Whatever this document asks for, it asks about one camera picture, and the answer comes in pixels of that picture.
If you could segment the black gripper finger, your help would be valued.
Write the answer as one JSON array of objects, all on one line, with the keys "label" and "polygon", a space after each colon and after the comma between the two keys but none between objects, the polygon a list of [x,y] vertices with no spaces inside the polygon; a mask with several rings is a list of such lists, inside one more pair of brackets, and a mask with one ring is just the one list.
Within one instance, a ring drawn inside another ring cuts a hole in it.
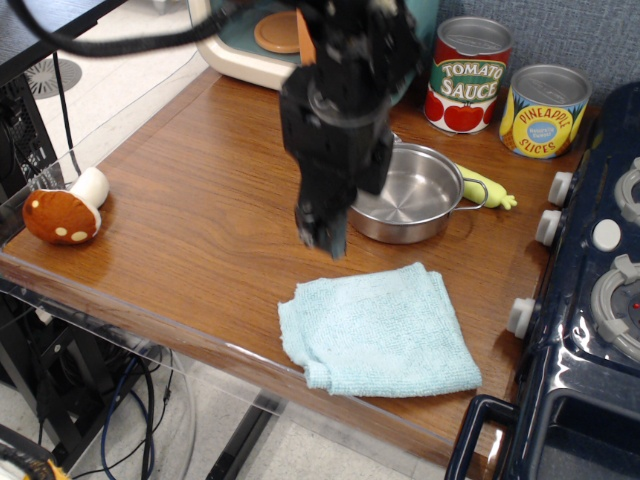
[{"label": "black gripper finger", "polygon": [[300,240],[310,248],[322,248],[321,218],[313,211],[302,207],[295,209],[295,221]]},{"label": "black gripper finger", "polygon": [[347,223],[347,213],[338,212],[326,222],[324,227],[325,250],[333,259],[341,259],[346,253]]}]

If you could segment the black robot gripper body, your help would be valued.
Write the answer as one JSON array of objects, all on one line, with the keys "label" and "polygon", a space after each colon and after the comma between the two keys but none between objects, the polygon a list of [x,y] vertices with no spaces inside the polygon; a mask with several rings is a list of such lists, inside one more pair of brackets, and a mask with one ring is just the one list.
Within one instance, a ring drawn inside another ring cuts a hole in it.
[{"label": "black robot gripper body", "polygon": [[323,95],[316,67],[299,67],[282,86],[283,145],[296,161],[300,187],[296,213],[330,220],[354,203],[359,190],[381,193],[394,137],[390,99],[367,93],[364,109],[347,113]]}]

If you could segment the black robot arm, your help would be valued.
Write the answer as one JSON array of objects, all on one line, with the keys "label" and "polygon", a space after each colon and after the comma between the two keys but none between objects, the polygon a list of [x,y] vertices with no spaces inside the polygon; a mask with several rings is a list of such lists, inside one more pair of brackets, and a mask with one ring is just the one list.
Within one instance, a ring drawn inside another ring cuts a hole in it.
[{"label": "black robot arm", "polygon": [[391,97],[421,63],[423,45],[402,1],[303,1],[316,59],[279,95],[283,146],[301,175],[302,242],[339,259],[359,192],[381,192],[394,136]]}]

